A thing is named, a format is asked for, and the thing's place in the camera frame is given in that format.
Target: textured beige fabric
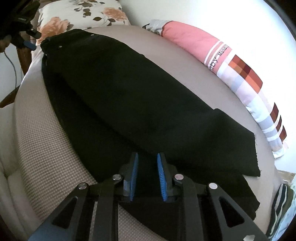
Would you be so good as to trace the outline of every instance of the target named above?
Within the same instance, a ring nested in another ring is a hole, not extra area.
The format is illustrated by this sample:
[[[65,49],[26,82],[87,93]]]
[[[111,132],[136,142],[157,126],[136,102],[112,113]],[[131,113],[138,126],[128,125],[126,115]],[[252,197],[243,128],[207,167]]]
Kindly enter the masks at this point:
[[[0,108],[0,170],[6,177],[19,167],[16,155],[13,108],[14,104]]]
[[[255,133],[258,164],[262,172],[260,178],[246,179],[261,203],[255,223],[265,232],[274,189],[274,158],[262,131],[239,99],[193,56],[160,36],[135,26],[98,27],[88,31],[128,44],[170,73],[209,106],[223,110]],[[93,184],[95,181],[71,148],[51,107],[41,73],[40,49],[33,56],[32,65],[16,97],[15,118],[25,190],[36,214],[44,220],[78,183]],[[120,240],[159,239],[123,209],[119,209],[118,223]]]
[[[26,240],[28,238],[13,206],[8,181],[2,172],[0,172],[0,215],[17,239]]]
[[[41,220],[35,214],[26,195],[20,170],[18,169],[11,174],[7,181],[13,206],[17,212],[20,223],[29,237],[30,234],[39,227]]]

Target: blue gripper pad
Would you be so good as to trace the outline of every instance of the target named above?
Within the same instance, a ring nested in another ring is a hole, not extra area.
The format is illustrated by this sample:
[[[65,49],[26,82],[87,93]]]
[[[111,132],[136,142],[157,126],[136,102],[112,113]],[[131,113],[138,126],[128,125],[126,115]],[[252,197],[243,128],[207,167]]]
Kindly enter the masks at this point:
[[[138,153],[136,153],[135,160],[133,162],[133,170],[131,173],[131,185],[130,185],[130,195],[129,195],[130,201],[132,201],[135,196],[138,165],[139,165],[139,155]]]
[[[157,155],[157,168],[158,168],[158,175],[159,175],[159,181],[160,181],[161,196],[163,198],[163,201],[165,202],[168,199],[167,182],[166,182],[165,173],[163,170],[163,163],[161,161],[161,156],[159,153]]]
[[[36,45],[32,44],[30,41],[24,41],[23,44],[32,51],[36,50]]]

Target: black fabric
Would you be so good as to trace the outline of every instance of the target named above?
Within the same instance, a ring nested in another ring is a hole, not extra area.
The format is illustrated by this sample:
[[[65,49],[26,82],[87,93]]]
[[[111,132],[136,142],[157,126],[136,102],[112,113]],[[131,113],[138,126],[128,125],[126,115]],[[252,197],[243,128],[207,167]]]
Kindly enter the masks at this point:
[[[156,154],[163,151],[180,172],[216,181],[255,218],[259,202],[242,176],[260,176],[252,132],[110,37],[75,29],[41,48],[54,111],[98,182],[138,151],[144,161],[136,192],[159,195]]]

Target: silver bolt head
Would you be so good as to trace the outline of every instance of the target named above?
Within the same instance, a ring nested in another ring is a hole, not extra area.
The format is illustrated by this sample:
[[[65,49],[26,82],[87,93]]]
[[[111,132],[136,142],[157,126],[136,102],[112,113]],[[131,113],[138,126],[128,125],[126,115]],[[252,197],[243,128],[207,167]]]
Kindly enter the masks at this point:
[[[176,174],[175,175],[175,179],[176,180],[183,180],[184,179],[184,176],[182,174]]]
[[[218,188],[218,185],[216,183],[210,183],[209,184],[209,188],[210,189],[217,189]]]
[[[254,241],[255,235],[247,235],[243,241]]]
[[[78,185],[78,188],[79,188],[80,190],[86,189],[86,188],[87,188],[87,184],[86,184],[86,183],[80,183],[80,184]]]
[[[115,174],[115,175],[113,175],[113,180],[114,181],[118,181],[118,180],[120,180],[121,179],[121,175],[120,174]]]

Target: floral pillow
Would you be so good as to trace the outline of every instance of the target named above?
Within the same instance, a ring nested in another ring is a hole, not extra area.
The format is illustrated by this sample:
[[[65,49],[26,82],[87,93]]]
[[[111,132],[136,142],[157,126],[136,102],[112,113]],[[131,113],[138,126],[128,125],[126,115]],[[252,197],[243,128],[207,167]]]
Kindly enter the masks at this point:
[[[100,26],[130,25],[116,0],[60,0],[39,10],[37,30],[44,39],[71,29],[89,29]]]

